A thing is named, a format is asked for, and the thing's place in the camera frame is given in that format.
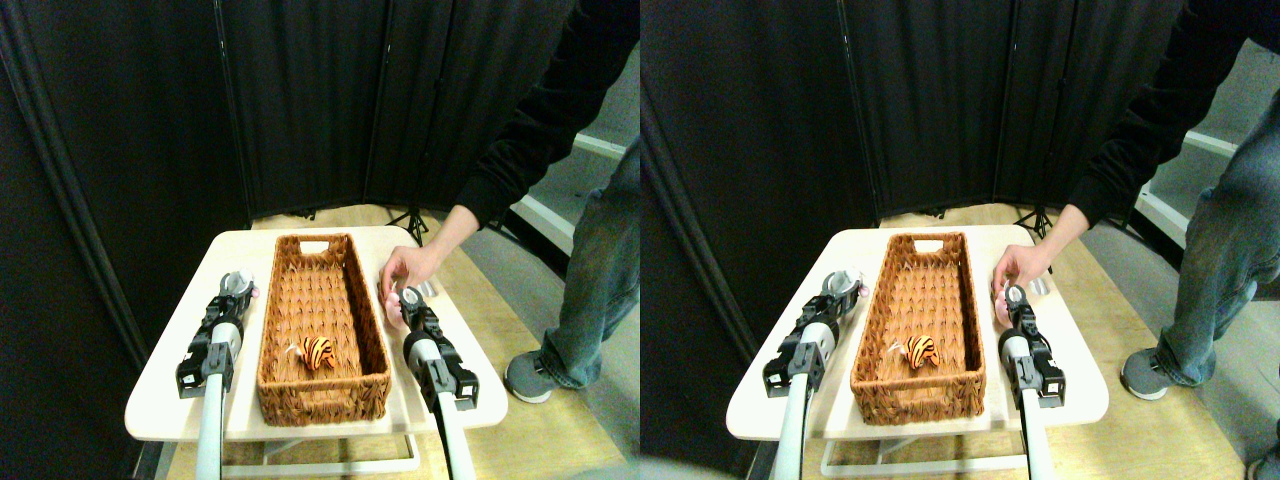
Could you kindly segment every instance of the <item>gray shoe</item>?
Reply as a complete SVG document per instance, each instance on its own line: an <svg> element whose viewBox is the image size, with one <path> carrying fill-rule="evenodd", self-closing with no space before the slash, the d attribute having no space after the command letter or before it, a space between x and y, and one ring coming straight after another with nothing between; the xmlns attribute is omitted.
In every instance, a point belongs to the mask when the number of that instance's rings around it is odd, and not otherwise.
<svg viewBox="0 0 1280 480"><path fill-rule="evenodd" d="M543 366L539 353L532 351L511 358L507 371L502 374L511 394L527 403L543 403L552 398L552 390L559 388L559 383Z"/></svg>
<svg viewBox="0 0 1280 480"><path fill-rule="evenodd" d="M1157 401L1169 393L1169 387L1174 380L1169 378L1158 365L1156 365L1156 349L1147 348L1134 352L1124 362L1120 371L1120 383L1133 393L1134 397L1144 401Z"/></svg>
<svg viewBox="0 0 1280 480"><path fill-rule="evenodd" d="M1266 457L1249 463L1249 470L1244 472L1248 480L1276 480L1280 479L1280 454L1271 451Z"/></svg>

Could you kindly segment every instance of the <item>basket handle hole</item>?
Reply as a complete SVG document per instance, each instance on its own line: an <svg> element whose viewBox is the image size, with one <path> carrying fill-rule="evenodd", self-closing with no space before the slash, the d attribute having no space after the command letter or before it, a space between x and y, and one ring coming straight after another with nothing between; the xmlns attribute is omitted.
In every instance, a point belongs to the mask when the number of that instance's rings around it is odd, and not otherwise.
<svg viewBox="0 0 1280 480"><path fill-rule="evenodd" d="M942 241L915 241L916 253L933 253L942 250Z"/></svg>
<svg viewBox="0 0 1280 480"><path fill-rule="evenodd" d="M323 241L320 241L320 242L312 242L312 241L298 242L298 251L301 251L302 255L324 253L325 250L329 250L329 242L323 242Z"/></svg>

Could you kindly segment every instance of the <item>wicker basket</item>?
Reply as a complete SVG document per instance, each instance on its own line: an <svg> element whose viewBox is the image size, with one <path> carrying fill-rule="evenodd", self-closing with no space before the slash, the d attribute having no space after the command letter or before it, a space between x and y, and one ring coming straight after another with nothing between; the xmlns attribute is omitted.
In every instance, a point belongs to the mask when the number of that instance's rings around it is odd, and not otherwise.
<svg viewBox="0 0 1280 480"><path fill-rule="evenodd" d="M302 253L301 242L328 242ZM310 371L289 346L333 340L337 367ZM257 397L268 425L379 419L390 384L387 347L348 234L284 236L275 242L262 325Z"/></svg>
<svg viewBox="0 0 1280 480"><path fill-rule="evenodd" d="M916 252L916 241L942 241L942 248ZM890 351L911 335L934 339L937 366L913 370L901 351ZM868 425L982 413L987 371L963 233L890 238L850 376Z"/></svg>

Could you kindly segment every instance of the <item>white table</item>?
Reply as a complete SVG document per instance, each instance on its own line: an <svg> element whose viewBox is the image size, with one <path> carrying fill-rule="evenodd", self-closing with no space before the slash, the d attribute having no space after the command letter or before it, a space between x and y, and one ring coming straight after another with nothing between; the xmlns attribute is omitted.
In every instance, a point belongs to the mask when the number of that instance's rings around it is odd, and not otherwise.
<svg viewBox="0 0 1280 480"><path fill-rule="evenodd" d="M262 422L262 412L256 394L257 358L262 340L262 323L271 289L271 262L275 239L287 234L349 233L360 256L370 301L378 316L383 342L390 357L390 390L387 396L387 415L371 421L348 421L308 426L269 426ZM416 470L421 463L413 434L434 431L435 420L419 393L417 381L401 355L408 330L392 326L378 301L379 270L396 246L415 246L413 238L398 227L314 228L282 230L225 232L214 238L209 252L200 262L174 310L169 325L152 351L142 375L138 378L129 403L124 410L124 425L140 440L196 442L200 436L201 398L178 398L174 370L186 355L205 306L218 294L223 274L239 269L253 273L253 283L261 294L250 303L244 315L243 346L236 360L236 374L225 404L225 439L228 442L268 442L262 466L225 466L227 477L279 476L279 475L352 475ZM440 329L457 347L463 366L476 374L480 381L476 408L458 413L463 428L497 425L507 415L507 394L493 364L485 357L480 344L449 300L449 292L435 278L431 285L438 292L426 303L440 317ZM315 463L265 465L270 454L302 440L325 438L353 438L367 435L404 435L410 458Z"/></svg>
<svg viewBox="0 0 1280 480"><path fill-rule="evenodd" d="M874 297L876 280L881 264L884 261L884 248L890 237L899 233L963 232L968 239L969 262L973 266L974 296L978 320L982 326L982 346L986 355L987 392L986 408L975 417L954 419L908 425L867 425L863 422L854 393L849 387L849 375L854 357L863 338L868 307ZM969 458L959 461L937 461L918 463L883 463L884 456L908 443L938 435L961 435L993 430L1020 429L1020 417L1014 408L1009 379L998 361L998 334L995 328L993 306L991 302L991 274L1007 244L1033 244L1030 234L1016 225L984 227L932 227L932 228L890 228L845 230L837 233L827 243L822 255L796 294L787 303L778 323L769 332L755 360L748 369L742 381L733 392L726 415L726 425L733 436L748 440L777 440L782 429L782 412L786 398L768 398L762 381L764 365L777 357L782 339L795 328L801 307L822 289L827 274L847 268L863 271L864 279L872 287L872 297L859 300L858 307L841 320L841 335L832 352L827 375L814 393L809 410L809 438L829 440L822 462L826 476L881 476L881 475L924 475L943 472L964 472L978 470L1005 470L1025 467L1025 456L992 458ZM1091 424L1102 419L1107 411L1108 393L1102 372L1098 370L1089 347L1080 337L1080 330L1071 319L1051 275L1044 276L1050 293L1029 294L1036 311L1038 326L1053 346L1053 358L1066 376L1066 403L1062 407L1044 410L1048 426ZM841 440L881 440L879 457L876 465L831 465L831 453Z"/></svg>

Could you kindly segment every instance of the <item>hand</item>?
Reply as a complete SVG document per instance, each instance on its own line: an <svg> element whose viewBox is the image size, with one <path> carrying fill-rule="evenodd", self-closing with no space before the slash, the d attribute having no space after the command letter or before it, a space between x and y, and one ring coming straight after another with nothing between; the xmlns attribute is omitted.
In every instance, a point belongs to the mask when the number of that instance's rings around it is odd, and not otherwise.
<svg viewBox="0 0 1280 480"><path fill-rule="evenodd" d="M428 243L424 247L396 247L387 265L383 265L381 282L378 284L378 300L387 301L398 287L419 285L435 274L444 260L435 248Z"/></svg>
<svg viewBox="0 0 1280 480"><path fill-rule="evenodd" d="M1043 243L1034 247L1011 244L1005 248L1005 255L996 262L996 271L991 275L991 291L1002 292L1009 276L1012 276L1014 284L1027 288L1028 282L1043 275L1053 261L1053 255L1042 246Z"/></svg>

